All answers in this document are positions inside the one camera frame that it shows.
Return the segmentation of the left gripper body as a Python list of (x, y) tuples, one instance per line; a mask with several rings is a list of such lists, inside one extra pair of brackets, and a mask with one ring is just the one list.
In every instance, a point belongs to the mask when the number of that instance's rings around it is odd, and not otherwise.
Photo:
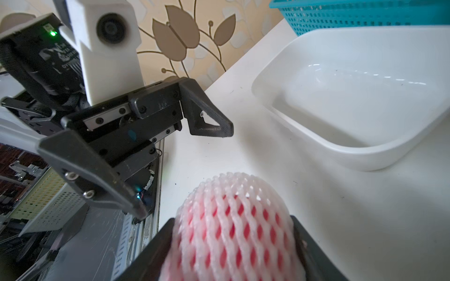
[(179, 82), (157, 82), (63, 117), (64, 129), (87, 145), (75, 142), (66, 151), (84, 168), (96, 167), (91, 158), (98, 155), (119, 176), (149, 174), (157, 142), (182, 128)]

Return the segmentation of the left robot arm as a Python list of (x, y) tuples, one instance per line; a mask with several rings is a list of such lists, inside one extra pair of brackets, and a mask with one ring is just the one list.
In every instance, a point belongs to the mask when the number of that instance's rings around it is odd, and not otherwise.
[(122, 210), (141, 221), (152, 204), (144, 174), (159, 159), (156, 144), (182, 129), (227, 138), (234, 126), (196, 80), (161, 81), (89, 108), (63, 112), (28, 93), (2, 106), (41, 134), (38, 154), (90, 206)]

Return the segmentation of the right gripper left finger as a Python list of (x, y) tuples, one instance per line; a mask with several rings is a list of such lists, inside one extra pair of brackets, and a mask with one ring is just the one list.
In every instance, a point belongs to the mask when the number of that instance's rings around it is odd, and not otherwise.
[(170, 218), (116, 281), (158, 281), (171, 248), (175, 219)]

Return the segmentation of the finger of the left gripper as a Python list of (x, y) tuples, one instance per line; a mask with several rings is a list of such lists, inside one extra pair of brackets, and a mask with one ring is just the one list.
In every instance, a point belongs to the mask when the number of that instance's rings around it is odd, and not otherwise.
[(37, 152), (89, 206), (121, 210), (138, 220), (149, 216), (137, 192), (75, 131), (41, 139)]
[(192, 78), (179, 81), (184, 117), (191, 135), (201, 137), (232, 137), (234, 125), (209, 99), (198, 82)]

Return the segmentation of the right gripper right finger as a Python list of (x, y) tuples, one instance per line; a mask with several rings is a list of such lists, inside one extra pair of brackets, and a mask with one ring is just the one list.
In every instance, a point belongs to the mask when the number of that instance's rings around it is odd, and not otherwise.
[(327, 257), (298, 219), (294, 223), (296, 252), (305, 270), (307, 281), (348, 281), (347, 277)]

